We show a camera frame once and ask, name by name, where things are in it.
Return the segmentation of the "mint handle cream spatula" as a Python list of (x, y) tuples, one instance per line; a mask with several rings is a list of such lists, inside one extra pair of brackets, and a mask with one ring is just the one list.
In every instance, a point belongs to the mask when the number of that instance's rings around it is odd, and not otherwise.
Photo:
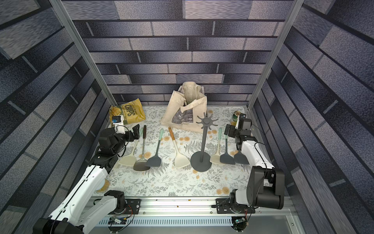
[(135, 151), (135, 149), (136, 149), (136, 147), (139, 143), (139, 139), (135, 140), (134, 142), (135, 142), (135, 144), (133, 146), (132, 152), (129, 155), (126, 155), (126, 156), (122, 157), (119, 160), (119, 165), (128, 166), (128, 167), (133, 167), (135, 165), (136, 157), (134, 155), (134, 151)]

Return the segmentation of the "mint handle grey turner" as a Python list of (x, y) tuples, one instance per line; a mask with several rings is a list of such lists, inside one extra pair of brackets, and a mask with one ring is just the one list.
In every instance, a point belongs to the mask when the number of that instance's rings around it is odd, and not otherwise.
[(228, 136), (225, 135), (225, 153), (220, 156), (220, 163), (235, 165), (234, 158), (228, 153)]

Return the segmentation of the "dark brown handle utensil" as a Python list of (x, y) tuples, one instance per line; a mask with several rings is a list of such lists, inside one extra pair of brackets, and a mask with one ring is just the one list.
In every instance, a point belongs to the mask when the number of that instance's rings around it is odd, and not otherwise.
[(147, 166), (147, 160), (145, 159), (145, 139), (146, 139), (146, 132), (147, 132), (147, 126), (145, 125), (143, 127), (143, 144), (142, 144), (142, 155), (141, 159), (138, 160), (134, 166), (133, 169), (135, 171), (147, 171), (150, 169), (150, 166)]

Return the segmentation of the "mint handle cream slotted turner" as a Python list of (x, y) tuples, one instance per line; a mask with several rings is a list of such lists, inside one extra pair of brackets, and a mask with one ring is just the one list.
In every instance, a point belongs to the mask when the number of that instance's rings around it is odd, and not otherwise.
[(214, 155), (210, 156), (210, 162), (213, 164), (216, 164), (218, 166), (224, 166), (223, 163), (220, 162), (220, 141), (221, 141), (221, 136), (222, 136), (222, 129), (219, 128), (219, 134), (218, 134), (218, 144), (217, 144), (217, 151)]

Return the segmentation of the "mint handle grey ladle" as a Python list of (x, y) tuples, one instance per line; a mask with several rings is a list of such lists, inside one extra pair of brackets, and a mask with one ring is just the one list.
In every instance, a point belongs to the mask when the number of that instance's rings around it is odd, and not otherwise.
[(163, 132), (164, 132), (164, 129), (161, 129), (160, 134), (159, 134), (158, 145), (157, 145), (157, 148), (156, 148), (155, 155), (153, 157), (149, 158), (146, 162), (146, 166), (148, 166), (148, 167), (159, 167), (159, 166), (161, 166), (162, 160), (158, 156), (158, 151), (159, 151), (159, 147), (160, 147), (160, 144), (161, 144), (161, 139), (162, 139), (162, 136), (163, 136)]

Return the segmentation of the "grey utensil rack stand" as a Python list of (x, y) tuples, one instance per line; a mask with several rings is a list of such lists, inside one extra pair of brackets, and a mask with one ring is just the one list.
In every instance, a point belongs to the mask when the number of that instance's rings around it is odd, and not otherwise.
[(201, 145), (201, 150), (195, 152), (191, 156), (191, 166), (194, 170), (198, 172), (205, 172), (208, 171), (212, 163), (210, 162), (210, 155), (205, 152), (205, 145), (206, 145), (206, 137), (207, 137), (207, 132), (208, 129), (211, 130), (211, 126), (217, 126), (217, 124), (214, 124), (214, 121), (217, 121), (218, 119), (213, 120), (212, 119), (213, 114), (208, 116), (208, 113), (204, 113), (204, 117), (198, 117), (201, 121), (197, 122), (197, 124), (202, 124), (202, 129), (203, 129), (203, 138), (202, 138), (202, 145)]

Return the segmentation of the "wooden handle white utensil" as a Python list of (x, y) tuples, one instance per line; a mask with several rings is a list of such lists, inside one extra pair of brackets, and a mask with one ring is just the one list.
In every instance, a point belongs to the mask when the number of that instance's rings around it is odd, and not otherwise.
[(174, 167), (179, 169), (179, 168), (184, 168), (190, 165), (190, 160), (179, 152), (172, 128), (169, 127), (168, 130), (169, 130), (173, 145), (176, 150), (176, 157), (174, 159)]

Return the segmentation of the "mint handle grey utensil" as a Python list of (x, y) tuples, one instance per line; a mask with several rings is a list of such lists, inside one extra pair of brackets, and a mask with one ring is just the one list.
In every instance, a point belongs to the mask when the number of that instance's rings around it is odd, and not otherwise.
[(245, 141), (241, 145), (236, 145), (238, 153), (234, 155), (234, 160), (235, 163), (238, 164), (243, 164), (243, 165), (249, 165), (249, 155), (250, 155), (250, 150), (249, 150), (249, 145)]

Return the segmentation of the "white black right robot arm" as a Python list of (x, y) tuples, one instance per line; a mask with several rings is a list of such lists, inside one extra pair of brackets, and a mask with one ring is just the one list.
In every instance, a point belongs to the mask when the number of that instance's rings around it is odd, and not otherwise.
[(238, 153), (233, 160), (221, 156), (220, 162), (251, 166), (247, 187), (243, 190), (234, 189), (226, 207), (234, 213), (247, 208), (254, 212), (256, 207), (281, 210), (284, 206), (285, 175), (267, 160), (260, 149), (262, 143), (251, 135), (251, 128), (252, 120), (241, 114), (235, 126), (227, 125), (225, 129), (225, 135), (235, 139)]

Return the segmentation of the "left circuit board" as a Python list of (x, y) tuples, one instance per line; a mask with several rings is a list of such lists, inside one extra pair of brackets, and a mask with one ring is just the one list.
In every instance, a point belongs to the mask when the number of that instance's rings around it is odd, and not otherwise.
[(114, 225), (125, 225), (127, 223), (126, 217), (109, 217), (108, 226), (112, 227)]

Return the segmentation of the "circuit board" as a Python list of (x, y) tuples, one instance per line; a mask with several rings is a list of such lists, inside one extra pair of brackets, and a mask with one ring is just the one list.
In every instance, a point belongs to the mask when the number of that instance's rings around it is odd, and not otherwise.
[(112, 227), (114, 225), (125, 225), (127, 223), (126, 217), (109, 217), (108, 226)]
[(247, 218), (245, 216), (232, 216), (232, 228), (236, 232), (243, 232), (243, 230), (247, 227)]

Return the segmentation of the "right circuit board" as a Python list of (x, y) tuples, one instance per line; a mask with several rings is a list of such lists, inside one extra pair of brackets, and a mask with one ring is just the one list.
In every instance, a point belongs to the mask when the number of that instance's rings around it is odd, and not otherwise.
[(243, 232), (243, 230), (247, 227), (247, 218), (245, 216), (232, 216), (232, 228), (236, 232)]

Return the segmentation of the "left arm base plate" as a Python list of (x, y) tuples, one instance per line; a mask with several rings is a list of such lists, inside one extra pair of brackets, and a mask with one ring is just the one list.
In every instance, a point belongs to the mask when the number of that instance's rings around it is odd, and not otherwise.
[(120, 215), (137, 215), (139, 214), (141, 205), (141, 199), (127, 199), (126, 208), (120, 213)]

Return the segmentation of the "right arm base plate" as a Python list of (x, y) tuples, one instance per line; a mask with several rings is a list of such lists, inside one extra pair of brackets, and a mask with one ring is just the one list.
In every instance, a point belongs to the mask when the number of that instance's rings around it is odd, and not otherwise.
[(229, 198), (216, 199), (216, 204), (211, 205), (211, 208), (216, 209), (218, 214), (254, 214), (256, 211), (248, 205), (236, 204), (230, 202)]

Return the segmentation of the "aluminium rail frame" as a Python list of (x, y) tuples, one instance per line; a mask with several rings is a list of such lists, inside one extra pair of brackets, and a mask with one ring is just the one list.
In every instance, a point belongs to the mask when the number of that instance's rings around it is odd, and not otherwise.
[[(129, 197), (141, 199), (139, 214), (106, 215), (93, 233), (127, 234), (141, 230), (167, 230), (171, 233), (192, 233), (194, 228), (203, 232), (230, 234), (302, 234), (293, 204), (287, 200), (281, 210), (255, 208), (254, 214), (218, 214), (211, 205), (219, 197)], [(125, 225), (108, 226), (109, 217), (126, 217)], [(247, 227), (243, 232), (232, 228), (232, 216), (245, 216)]]

